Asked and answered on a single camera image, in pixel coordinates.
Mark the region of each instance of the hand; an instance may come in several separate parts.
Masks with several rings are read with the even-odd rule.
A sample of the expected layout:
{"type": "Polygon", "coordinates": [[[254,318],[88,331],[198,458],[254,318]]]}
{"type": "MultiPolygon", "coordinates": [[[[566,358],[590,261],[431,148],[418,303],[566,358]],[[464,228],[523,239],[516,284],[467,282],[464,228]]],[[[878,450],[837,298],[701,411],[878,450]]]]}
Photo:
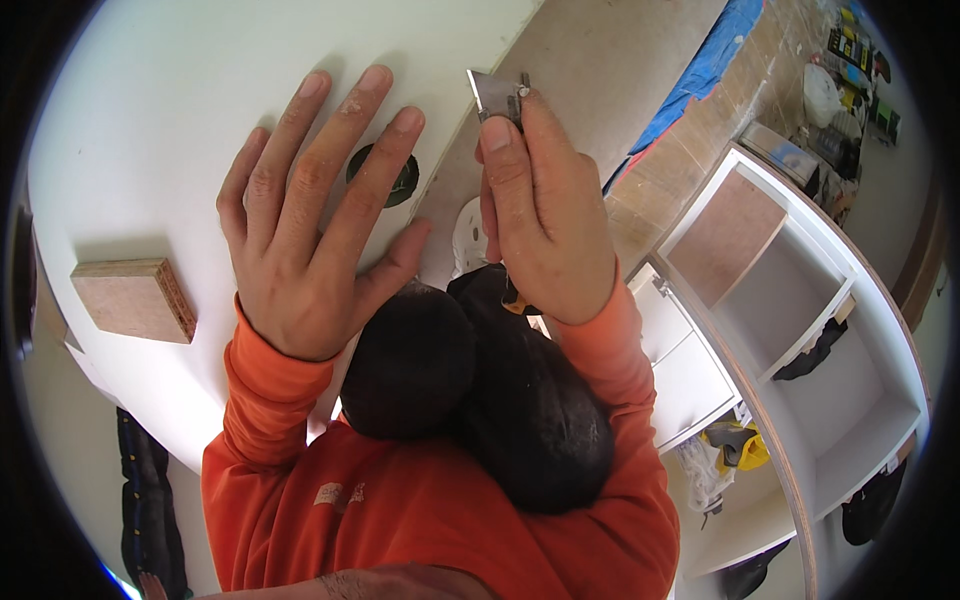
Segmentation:
{"type": "Polygon", "coordinates": [[[573,149],[537,91],[521,99],[520,115],[523,135],[504,117],[480,127],[487,259],[502,257],[518,292],[544,314],[584,324],[607,305],[616,277],[597,166],[573,149]]]}
{"type": "Polygon", "coordinates": [[[330,188],[393,84],[385,66],[368,68],[297,162],[290,165],[330,90],[310,73],[273,134],[253,130],[217,198],[237,291],[253,330],[300,360],[336,355],[376,309],[417,272],[430,230],[415,220],[387,255],[356,276],[357,261],[396,176],[423,131],[423,113],[401,110],[350,182],[323,237],[317,227],[330,188]],[[244,192],[247,206],[244,207],[244,192]]]}
{"type": "Polygon", "coordinates": [[[143,600],[167,600],[167,591],[153,573],[140,573],[140,589],[143,590],[143,600]]]}

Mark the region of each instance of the wooden block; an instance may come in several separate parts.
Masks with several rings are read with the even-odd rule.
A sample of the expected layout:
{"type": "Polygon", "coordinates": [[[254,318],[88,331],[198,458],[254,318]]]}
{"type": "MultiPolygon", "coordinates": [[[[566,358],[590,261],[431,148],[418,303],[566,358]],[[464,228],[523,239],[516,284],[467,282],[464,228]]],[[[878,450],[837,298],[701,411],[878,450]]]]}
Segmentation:
{"type": "Polygon", "coordinates": [[[750,272],[786,221],[786,211],[731,171],[669,261],[712,308],[750,272]]]}
{"type": "Polygon", "coordinates": [[[197,320],[166,258],[80,264],[70,279],[100,330],[160,342],[193,341],[197,320]]]}

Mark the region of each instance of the black cloth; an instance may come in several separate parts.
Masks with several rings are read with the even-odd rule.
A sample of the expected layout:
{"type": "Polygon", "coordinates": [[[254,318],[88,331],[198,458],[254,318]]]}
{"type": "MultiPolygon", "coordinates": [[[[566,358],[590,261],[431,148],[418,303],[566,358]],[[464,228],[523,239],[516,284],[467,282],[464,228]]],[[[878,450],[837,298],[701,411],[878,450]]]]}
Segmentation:
{"type": "Polygon", "coordinates": [[[850,502],[843,503],[843,537],[854,546],[876,540],[894,510],[906,461],[892,473],[877,473],[865,483],[850,502]]]}
{"type": "Polygon", "coordinates": [[[727,600],[743,600],[754,593],[767,578],[767,567],[790,540],[778,544],[766,552],[761,552],[743,563],[738,563],[720,571],[720,582],[727,600]]]}
{"type": "Polygon", "coordinates": [[[831,318],[824,324],[824,332],[820,334],[816,346],[804,354],[800,353],[797,358],[790,361],[789,365],[780,367],[780,370],[774,373],[775,381],[789,381],[802,375],[807,375],[817,368],[817,365],[827,360],[830,356],[830,347],[840,339],[840,336],[847,330],[847,322],[838,323],[836,319],[831,318]]]}
{"type": "Polygon", "coordinates": [[[117,408],[123,485],[123,534],[120,552],[133,583],[153,573],[170,600],[193,597],[187,587],[183,544],[167,480],[169,455],[127,411],[117,408]]]}
{"type": "Polygon", "coordinates": [[[410,439],[411,430],[449,436],[520,510],[559,514],[588,506],[612,464],[609,419],[560,347],[504,307],[506,286],[503,266],[488,265],[451,281],[445,293],[420,290],[388,301],[378,316],[389,319],[374,317],[360,336],[341,391],[344,413],[359,433],[375,431],[380,439],[410,439]],[[411,299],[432,309],[411,306],[411,299]],[[466,331],[445,302],[465,316],[466,331]],[[398,321],[405,322],[402,340],[398,321]],[[457,336],[470,340],[472,351],[457,336]],[[418,368],[382,369],[410,363],[408,348],[420,349],[418,368]],[[457,394],[450,382],[468,371],[465,362],[472,378],[457,394]],[[398,376],[404,373],[406,382],[398,376]],[[430,390],[433,382],[439,384],[430,390]],[[446,412],[438,428],[439,410],[446,412]],[[399,413],[402,419],[383,418],[399,413]]]}

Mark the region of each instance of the wooden floor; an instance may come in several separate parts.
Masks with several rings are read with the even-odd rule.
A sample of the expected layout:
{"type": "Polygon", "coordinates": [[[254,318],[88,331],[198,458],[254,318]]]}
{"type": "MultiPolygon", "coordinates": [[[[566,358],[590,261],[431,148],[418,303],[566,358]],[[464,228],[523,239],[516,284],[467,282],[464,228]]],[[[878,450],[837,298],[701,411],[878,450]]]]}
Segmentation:
{"type": "Polygon", "coordinates": [[[789,137],[804,121],[803,71],[823,49],[829,14],[817,0],[766,0],[720,85],[624,176],[607,198],[622,272],[652,250],[692,200],[731,139],[757,119],[789,137]]]}

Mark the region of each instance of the plastic bag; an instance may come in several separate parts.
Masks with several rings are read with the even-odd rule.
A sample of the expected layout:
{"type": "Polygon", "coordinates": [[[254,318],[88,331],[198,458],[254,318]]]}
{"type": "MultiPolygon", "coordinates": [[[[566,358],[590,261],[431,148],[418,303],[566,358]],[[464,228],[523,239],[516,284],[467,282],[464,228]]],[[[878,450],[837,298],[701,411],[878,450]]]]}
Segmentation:
{"type": "Polygon", "coordinates": [[[827,70],[816,64],[804,67],[804,110],[813,125],[828,127],[833,115],[842,110],[840,92],[827,70]]]}
{"type": "Polygon", "coordinates": [[[717,470],[720,450],[701,440],[700,436],[693,436],[678,444],[676,452],[690,484],[687,504],[697,513],[703,513],[716,503],[720,492],[733,483],[736,469],[728,468],[727,472],[721,475],[717,470]]]}

